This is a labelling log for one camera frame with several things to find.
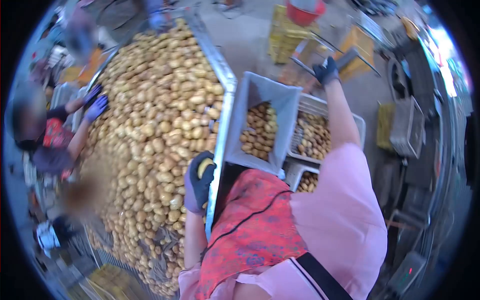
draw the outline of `red bucket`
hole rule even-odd
[[[300,26],[308,26],[315,21],[319,16],[325,13],[325,3],[322,0],[318,0],[315,12],[307,12],[300,8],[293,6],[289,0],[287,0],[287,17],[292,20],[293,23]]]

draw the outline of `pink shirt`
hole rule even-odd
[[[329,153],[317,189],[292,194],[290,205],[309,252],[354,300],[366,299],[386,255],[387,230],[362,150],[346,144]],[[231,276],[216,287],[211,299],[232,299],[237,282],[258,285],[272,299],[318,298],[294,264],[295,260],[286,260]],[[194,299],[199,277],[200,264],[180,273],[181,300]]]

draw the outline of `woman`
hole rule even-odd
[[[314,66],[326,92],[332,151],[313,193],[293,193],[259,170],[240,174],[207,242],[202,205],[215,166],[201,180],[200,154],[185,178],[185,268],[180,299],[354,299],[372,289],[387,248],[357,126],[333,58]]]
[[[5,125],[11,129],[15,144],[32,153],[38,171],[62,174],[63,178],[69,175],[88,138],[88,128],[107,107],[107,96],[93,102],[75,134],[63,128],[63,124],[68,115],[96,98],[101,89],[97,85],[84,98],[47,112],[36,97],[21,96],[9,103]]]

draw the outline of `pile of potatoes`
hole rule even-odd
[[[313,192],[318,184],[318,174],[304,172],[301,176],[297,192]]]
[[[323,160],[331,150],[328,121],[324,117],[300,111],[295,131],[303,132],[302,140],[297,146],[300,155]]]
[[[241,149],[247,154],[268,161],[268,153],[272,151],[278,130],[275,109],[268,102],[249,109],[247,127],[251,130],[244,130],[240,136],[243,143]]]
[[[109,110],[90,128],[80,171],[103,170],[108,179],[96,213],[113,247],[102,248],[166,297],[178,290],[184,268],[183,176],[199,152],[215,150],[224,93],[185,21],[175,22],[160,36],[135,35],[99,76]],[[171,241],[154,240],[159,227],[180,240],[165,253],[162,245]],[[168,282],[149,276],[159,255],[167,260]]]

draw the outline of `hand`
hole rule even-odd
[[[93,89],[84,97],[83,99],[84,105],[87,104],[93,98],[97,97],[101,91],[102,91],[102,85],[100,84],[95,85]]]
[[[92,123],[95,121],[98,116],[102,114],[102,112],[105,111],[107,108],[108,104],[108,97],[107,95],[100,96],[95,102],[90,106],[90,108],[87,110],[85,113],[85,120],[89,121]]]
[[[198,178],[197,175],[198,166],[204,159],[213,159],[213,157],[211,152],[203,151],[192,160],[184,176],[186,193],[183,205],[196,215],[204,214],[202,206],[208,201],[208,191],[213,180],[213,171],[216,168],[216,164],[207,166],[202,179]]]
[[[161,30],[166,24],[167,20],[161,12],[153,12],[148,16],[150,27],[154,30]]]
[[[332,80],[338,79],[338,69],[336,67],[336,62],[333,57],[329,56],[327,58],[327,65],[324,67],[322,65],[313,65],[313,71],[315,72],[315,77],[321,85],[325,86]]]

